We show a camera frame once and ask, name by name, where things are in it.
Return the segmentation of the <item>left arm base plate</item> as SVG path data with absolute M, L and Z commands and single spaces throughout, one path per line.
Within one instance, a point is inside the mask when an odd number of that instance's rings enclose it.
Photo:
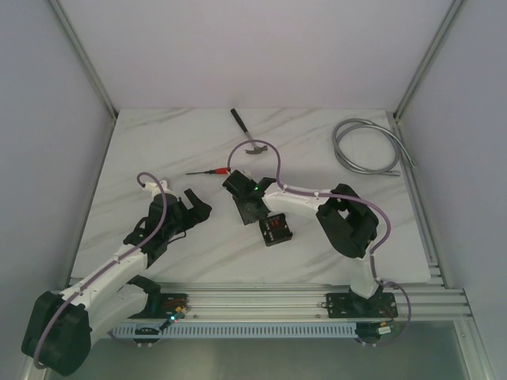
M 176 308 L 185 308 L 188 303 L 185 293 L 149 295 L 144 309 L 130 316 L 131 319 L 163 319 L 176 313 Z

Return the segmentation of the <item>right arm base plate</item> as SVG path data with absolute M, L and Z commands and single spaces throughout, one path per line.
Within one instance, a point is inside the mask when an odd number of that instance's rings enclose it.
M 393 318 L 398 316 L 393 293 L 381 290 L 366 299 L 353 292 L 328 293 L 324 308 L 329 318 Z

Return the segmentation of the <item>black fuse box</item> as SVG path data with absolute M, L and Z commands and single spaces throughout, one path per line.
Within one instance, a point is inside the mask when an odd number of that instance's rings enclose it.
M 290 230 L 284 213 L 271 215 L 258 222 L 261 236 L 267 247 L 290 241 L 293 233 Z

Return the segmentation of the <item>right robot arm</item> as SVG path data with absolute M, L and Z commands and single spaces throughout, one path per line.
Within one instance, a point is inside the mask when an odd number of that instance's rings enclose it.
M 245 225 L 267 219 L 272 213 L 294 214 L 319 222 L 330 245 L 349 259 L 351 307 L 368 316 L 379 306 L 379 287 L 372 274 L 371 250 L 379 220 L 345 184 L 324 192 L 289 188 L 276 179 L 256 182 L 235 170 L 223 182 L 232 195 Z

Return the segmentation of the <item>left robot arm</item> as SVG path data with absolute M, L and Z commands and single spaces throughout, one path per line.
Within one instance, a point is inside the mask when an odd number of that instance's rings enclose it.
M 164 317 L 161 287 L 143 273 L 168 245 L 206 221 L 212 207 L 190 190 L 186 207 L 171 191 L 154 190 L 141 218 L 112 258 L 86 278 L 35 301 L 21 343 L 34 364 L 62 376 L 73 374 L 94 344 L 130 317 Z

